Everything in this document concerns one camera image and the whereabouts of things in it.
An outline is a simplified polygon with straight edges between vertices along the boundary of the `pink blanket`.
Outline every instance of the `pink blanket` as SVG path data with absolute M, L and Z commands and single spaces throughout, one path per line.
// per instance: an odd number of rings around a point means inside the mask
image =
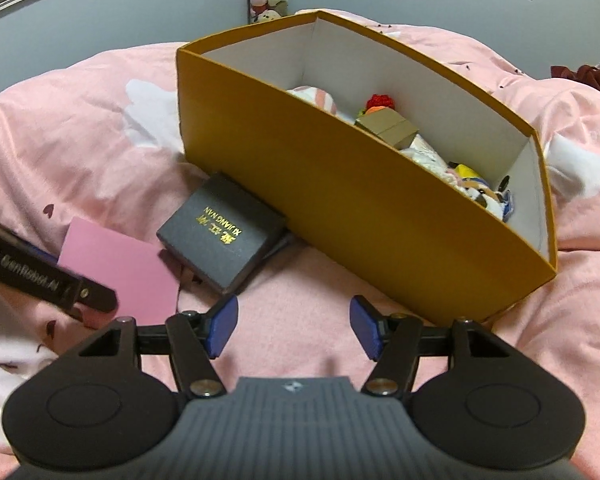
M 587 429 L 574 462 L 600 479 L 600 93 L 567 80 L 536 81 L 459 34 L 378 27 L 340 14 L 447 64 L 540 132 L 555 193 L 560 272 L 494 330 L 583 400 Z M 182 159 L 176 47 L 105 52 L 4 91 L 0 221 L 53 253 L 73 216 L 158 244 L 157 228 L 204 178 Z M 50 204 L 49 217 L 43 210 Z M 239 376 L 345 375 L 360 386 L 373 363 L 349 328 L 354 294 L 385 313 L 402 310 L 302 242 L 278 254 L 240 295 L 238 327 L 215 362 L 222 380 L 231 388 Z M 214 300 L 189 283 L 179 307 L 203 311 Z M 87 333 L 53 307 L 0 286 L 0 409 L 18 384 Z M 143 364 L 173 386 L 167 359 Z M 418 383 L 442 367 L 425 360 Z M 0 478 L 15 465 L 0 429 Z

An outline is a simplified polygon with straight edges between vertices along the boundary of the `pink bedsheet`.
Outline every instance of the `pink bedsheet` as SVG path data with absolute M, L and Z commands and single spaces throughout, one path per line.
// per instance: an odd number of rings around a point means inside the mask
M 378 27 L 340 14 L 444 62 L 539 130 L 555 193 L 560 272 L 494 330 L 583 400 L 587 429 L 573 460 L 600 479 L 600 93 L 567 80 L 536 81 L 458 34 Z M 204 178 L 182 160 L 177 46 L 105 52 L 4 91 L 0 220 L 53 253 L 73 216 L 158 244 L 156 229 Z M 43 213 L 49 204 L 51 218 Z M 373 363 L 349 328 L 354 294 L 386 313 L 402 310 L 302 242 L 278 254 L 240 295 L 238 327 L 214 363 L 222 380 L 232 387 L 239 376 L 345 375 L 360 386 Z M 189 284 L 179 307 L 205 310 L 214 300 L 204 286 Z M 87 334 L 53 307 L 0 286 L 0 407 L 25 378 Z M 173 385 L 167 359 L 143 364 Z M 418 383 L 442 367 L 424 360 Z M 0 430 L 0 478 L 15 465 Z

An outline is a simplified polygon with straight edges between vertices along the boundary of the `open cardboard box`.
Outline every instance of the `open cardboard box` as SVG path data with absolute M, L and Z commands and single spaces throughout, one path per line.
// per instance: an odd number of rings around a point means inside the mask
M 289 228 L 437 324 L 483 320 L 555 276 L 550 191 L 538 136 L 501 102 L 429 57 L 326 12 L 215 34 L 177 53 L 187 159 L 223 171 Z M 445 160 L 488 182 L 510 176 L 507 224 L 340 117 L 287 94 L 331 93 L 354 118 L 372 94 Z

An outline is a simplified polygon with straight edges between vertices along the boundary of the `yellow toy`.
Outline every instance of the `yellow toy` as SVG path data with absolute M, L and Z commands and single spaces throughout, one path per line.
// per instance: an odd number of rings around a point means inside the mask
M 479 178 L 480 180 L 484 180 L 479 174 L 464 164 L 458 164 L 454 167 L 454 170 L 460 175 L 460 178 Z

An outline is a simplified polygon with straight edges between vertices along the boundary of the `small cardboard box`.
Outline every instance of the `small cardboard box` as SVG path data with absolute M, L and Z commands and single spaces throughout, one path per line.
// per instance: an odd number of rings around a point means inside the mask
M 555 276 L 550 191 L 538 135 L 450 68 L 326 12 L 215 34 L 176 55 L 187 159 L 223 171 L 291 231 L 438 324 L 483 320 Z M 445 160 L 488 182 L 510 176 L 507 224 L 346 121 L 288 94 L 329 92 L 354 118 L 373 94 Z
M 363 115 L 356 121 L 356 126 L 384 140 L 396 150 L 411 146 L 418 133 L 418 129 L 413 124 L 388 107 Z
M 221 173 L 164 223 L 160 241 L 220 294 L 231 294 L 285 230 L 285 218 Z

